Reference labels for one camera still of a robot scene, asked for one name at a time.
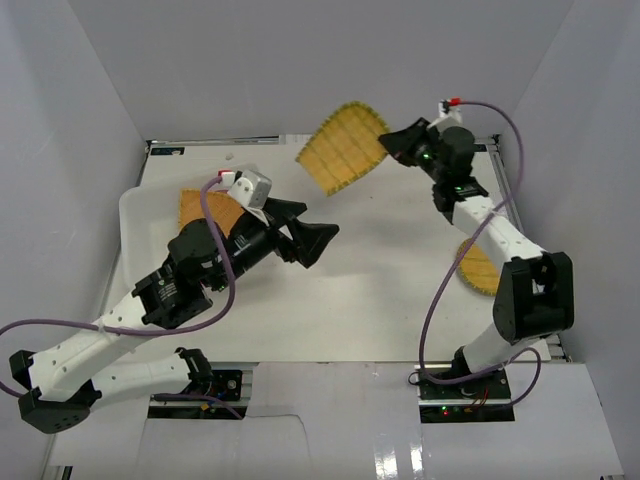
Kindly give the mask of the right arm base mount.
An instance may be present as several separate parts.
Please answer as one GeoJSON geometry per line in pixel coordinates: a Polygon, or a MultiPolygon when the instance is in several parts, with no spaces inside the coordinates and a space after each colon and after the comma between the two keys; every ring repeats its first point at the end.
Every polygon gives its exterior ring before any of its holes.
{"type": "Polygon", "coordinates": [[[514,422],[512,395],[503,370],[455,385],[428,381],[418,369],[408,375],[417,388],[422,424],[479,424],[514,422]]]}

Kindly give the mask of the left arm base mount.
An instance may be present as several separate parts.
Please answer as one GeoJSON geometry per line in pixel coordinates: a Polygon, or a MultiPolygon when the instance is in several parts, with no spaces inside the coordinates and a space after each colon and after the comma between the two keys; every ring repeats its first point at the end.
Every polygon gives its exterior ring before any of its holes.
{"type": "Polygon", "coordinates": [[[150,402],[147,418],[164,420],[242,420],[252,393],[253,371],[244,369],[212,370],[207,386],[189,385],[184,399],[150,402]]]}

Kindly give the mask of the triangular woven bamboo tray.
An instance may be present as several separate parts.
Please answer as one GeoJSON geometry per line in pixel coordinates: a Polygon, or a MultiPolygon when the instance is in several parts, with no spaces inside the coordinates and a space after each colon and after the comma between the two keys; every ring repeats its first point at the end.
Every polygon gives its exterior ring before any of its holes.
{"type": "MultiPolygon", "coordinates": [[[[178,231],[182,231],[192,221],[205,218],[200,195],[201,192],[197,189],[182,189],[180,191],[178,231]]],[[[221,236],[228,238],[245,210],[225,190],[209,191],[206,194],[206,203],[221,236]]]]}

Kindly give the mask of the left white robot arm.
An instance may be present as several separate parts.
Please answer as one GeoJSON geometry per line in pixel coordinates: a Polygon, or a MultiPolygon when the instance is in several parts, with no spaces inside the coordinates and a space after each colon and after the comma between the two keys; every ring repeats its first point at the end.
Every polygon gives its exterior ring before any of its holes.
{"type": "Polygon", "coordinates": [[[301,202],[270,198],[266,218],[244,212],[229,233],[210,213],[186,224],[168,244],[162,265],[135,284],[111,310],[76,334],[40,352],[10,359],[23,421],[45,434],[68,430],[97,407],[133,398],[205,396],[216,382],[199,349],[179,348],[147,363],[121,363],[153,338],[191,333],[192,319],[209,310],[210,292],[235,296],[235,281],[270,254],[305,268],[314,265],[338,234],[336,224],[304,223],[301,202]]]}

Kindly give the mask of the white plastic bin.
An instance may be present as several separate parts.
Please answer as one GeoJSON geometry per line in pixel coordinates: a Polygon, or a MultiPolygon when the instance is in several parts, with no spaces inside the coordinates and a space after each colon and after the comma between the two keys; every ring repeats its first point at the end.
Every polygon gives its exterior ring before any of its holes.
{"type": "Polygon", "coordinates": [[[145,178],[119,201],[123,280],[135,283],[157,269],[168,255],[167,243],[179,233],[179,205],[183,189],[200,189],[225,166],[196,163],[189,172],[165,178],[145,178]]]}

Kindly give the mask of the oval woven bamboo tray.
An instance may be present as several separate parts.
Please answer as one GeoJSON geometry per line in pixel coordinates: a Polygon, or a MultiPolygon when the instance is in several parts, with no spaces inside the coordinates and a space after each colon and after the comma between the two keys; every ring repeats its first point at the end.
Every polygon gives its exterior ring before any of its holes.
{"type": "Polygon", "coordinates": [[[473,244],[456,267],[459,279],[471,290],[494,297],[499,286],[500,274],[484,251],[473,244]]]}

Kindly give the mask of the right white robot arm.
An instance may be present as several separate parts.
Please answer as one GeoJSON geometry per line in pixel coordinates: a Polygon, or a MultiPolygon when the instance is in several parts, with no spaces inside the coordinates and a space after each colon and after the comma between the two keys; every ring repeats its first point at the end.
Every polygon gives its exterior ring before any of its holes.
{"type": "Polygon", "coordinates": [[[474,135],[460,125],[444,129],[424,119],[380,136],[399,163],[422,169],[434,182],[433,201],[448,222],[469,237],[500,273],[491,324],[454,354],[449,370],[434,381],[461,397],[484,391],[491,371],[537,341],[574,324],[573,264],[550,253],[501,215],[472,174],[474,135]]]}

